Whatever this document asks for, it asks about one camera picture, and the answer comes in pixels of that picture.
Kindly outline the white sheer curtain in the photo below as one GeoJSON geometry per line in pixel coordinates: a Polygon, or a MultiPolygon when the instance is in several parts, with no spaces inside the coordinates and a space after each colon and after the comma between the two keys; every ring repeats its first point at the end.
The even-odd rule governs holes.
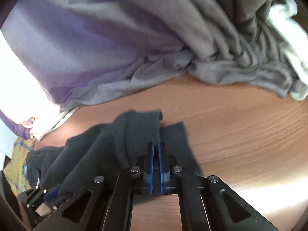
{"type": "Polygon", "coordinates": [[[16,135],[42,140],[77,109],[61,111],[1,34],[1,113],[3,120],[13,124],[16,135]]]}

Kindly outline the white cloth by curtain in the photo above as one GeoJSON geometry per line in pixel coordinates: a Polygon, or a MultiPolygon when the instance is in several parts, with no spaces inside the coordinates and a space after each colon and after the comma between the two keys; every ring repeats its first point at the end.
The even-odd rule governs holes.
{"type": "Polygon", "coordinates": [[[292,19],[297,13],[294,0],[282,0],[271,6],[267,23],[282,38],[280,49],[298,77],[289,94],[294,100],[303,101],[307,97],[307,32],[292,19]]]}

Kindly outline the yellow blue woven scarf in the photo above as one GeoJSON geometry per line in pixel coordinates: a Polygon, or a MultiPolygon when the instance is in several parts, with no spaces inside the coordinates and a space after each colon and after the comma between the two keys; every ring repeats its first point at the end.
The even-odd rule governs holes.
{"type": "Polygon", "coordinates": [[[17,137],[13,146],[12,159],[4,168],[5,177],[15,196],[30,188],[26,179],[26,158],[28,153],[33,150],[35,141],[36,139],[25,140],[22,137],[17,137]]]}

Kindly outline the dark navy pants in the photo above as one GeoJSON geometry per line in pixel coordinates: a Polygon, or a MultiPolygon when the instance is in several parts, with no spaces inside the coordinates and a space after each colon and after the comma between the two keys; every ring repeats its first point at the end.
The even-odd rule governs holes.
{"type": "Polygon", "coordinates": [[[137,158],[146,154],[150,142],[164,142],[167,153],[175,156],[181,166],[201,176],[184,124],[159,127],[162,119],[160,110],[130,110],[112,123],[95,125],[68,139],[63,147],[45,146],[30,151],[26,180],[30,187],[48,191],[46,205],[58,207],[96,176],[110,180],[135,165],[137,158]]]}

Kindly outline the purple grey curtain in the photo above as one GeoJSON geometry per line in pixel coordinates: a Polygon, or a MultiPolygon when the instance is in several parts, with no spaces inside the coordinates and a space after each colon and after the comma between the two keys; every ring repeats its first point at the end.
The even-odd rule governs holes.
{"type": "Polygon", "coordinates": [[[1,0],[1,34],[61,111],[183,74],[285,97],[298,80],[267,23],[282,0],[1,0]]]}

